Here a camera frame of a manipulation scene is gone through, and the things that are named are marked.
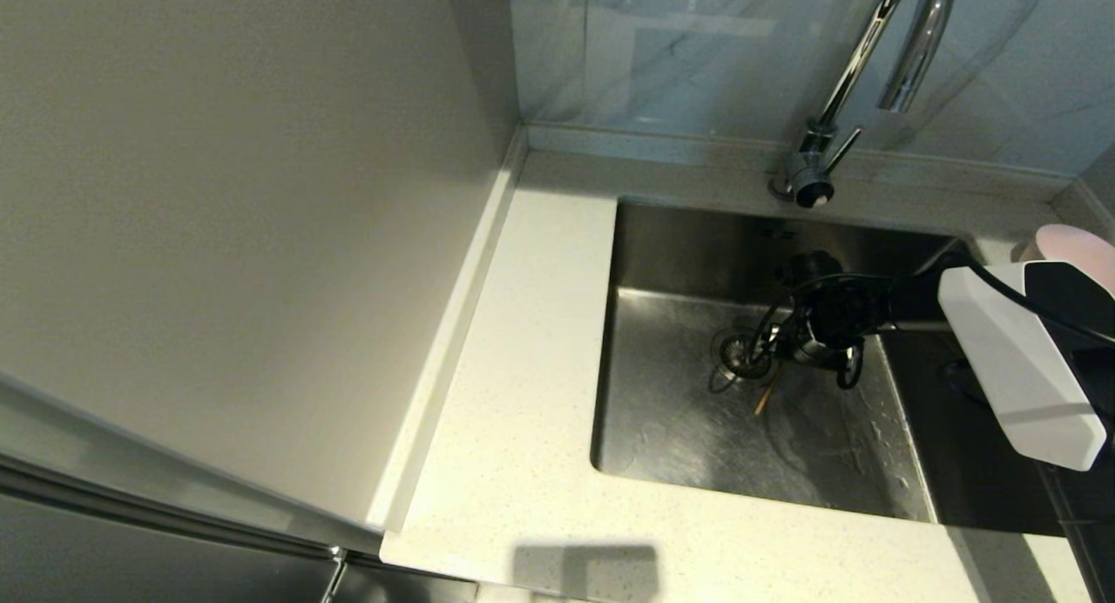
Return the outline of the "grey tall cabinet door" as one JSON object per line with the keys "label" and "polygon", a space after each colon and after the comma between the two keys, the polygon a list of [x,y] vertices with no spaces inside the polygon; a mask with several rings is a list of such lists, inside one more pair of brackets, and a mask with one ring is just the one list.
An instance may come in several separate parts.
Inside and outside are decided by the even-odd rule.
{"label": "grey tall cabinet door", "polygon": [[[330,545],[0,455],[0,603],[319,603]],[[348,551],[334,603],[476,603],[477,583]]]}

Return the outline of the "wooden chopstick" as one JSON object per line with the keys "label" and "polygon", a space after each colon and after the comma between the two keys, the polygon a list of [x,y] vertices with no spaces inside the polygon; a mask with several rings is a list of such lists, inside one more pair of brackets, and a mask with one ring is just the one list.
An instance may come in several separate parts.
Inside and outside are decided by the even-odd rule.
{"label": "wooden chopstick", "polygon": [[780,377],[785,373],[785,369],[786,364],[777,366],[774,375],[770,377],[770,381],[766,385],[766,388],[762,393],[760,400],[758,400],[755,409],[753,409],[753,416],[760,416],[760,414],[764,414],[765,409],[767,409],[770,397],[775,392],[777,385],[780,383]]}

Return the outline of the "chrome gooseneck faucet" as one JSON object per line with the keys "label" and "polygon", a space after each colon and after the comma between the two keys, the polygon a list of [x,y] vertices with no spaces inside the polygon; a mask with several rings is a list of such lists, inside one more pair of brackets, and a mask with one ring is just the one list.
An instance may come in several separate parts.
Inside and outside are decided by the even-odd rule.
{"label": "chrome gooseneck faucet", "polygon": [[[860,125],[833,149],[837,119],[859,82],[867,70],[869,60],[902,0],[873,0],[849,51],[847,60],[834,79],[833,86],[820,110],[806,119],[801,137],[785,155],[780,171],[768,183],[770,194],[798,207],[814,210],[834,198],[832,173],[860,138]],[[888,84],[878,99],[878,108],[889,113],[905,113],[920,90],[937,48],[943,41],[946,28],[956,0],[917,0],[917,10],[909,25],[896,62],[889,72]]]}

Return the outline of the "stainless steel sink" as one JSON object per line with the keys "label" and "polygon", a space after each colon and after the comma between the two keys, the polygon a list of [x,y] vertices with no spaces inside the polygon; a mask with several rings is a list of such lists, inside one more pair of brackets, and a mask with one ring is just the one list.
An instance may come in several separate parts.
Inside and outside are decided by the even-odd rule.
{"label": "stainless steel sink", "polygon": [[946,526],[1061,536],[1037,464],[1007,442],[943,333],[867,339],[861,380],[786,364],[770,381],[710,385],[709,346],[755,328],[775,270],[825,250],[851,273],[904,276],[964,250],[946,234],[618,205],[591,463],[705,492]]}

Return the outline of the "metal sink drain strainer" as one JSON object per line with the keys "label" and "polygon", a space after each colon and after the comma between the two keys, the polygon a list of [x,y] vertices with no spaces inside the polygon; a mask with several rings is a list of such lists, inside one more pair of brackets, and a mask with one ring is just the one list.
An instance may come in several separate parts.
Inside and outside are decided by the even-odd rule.
{"label": "metal sink drain strainer", "polygon": [[773,356],[758,356],[758,350],[750,349],[753,329],[733,325],[718,330],[712,334],[709,346],[710,385],[721,386],[721,391],[728,386],[748,382],[763,382],[773,377],[780,362]]}

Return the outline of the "pink plastic bowl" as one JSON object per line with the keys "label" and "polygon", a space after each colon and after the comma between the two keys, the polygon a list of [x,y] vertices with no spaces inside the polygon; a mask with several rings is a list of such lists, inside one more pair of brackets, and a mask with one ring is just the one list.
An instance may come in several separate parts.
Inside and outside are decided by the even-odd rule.
{"label": "pink plastic bowl", "polygon": [[1064,261],[1115,296],[1115,245],[1084,228],[1048,223],[1024,243],[1017,261]]}

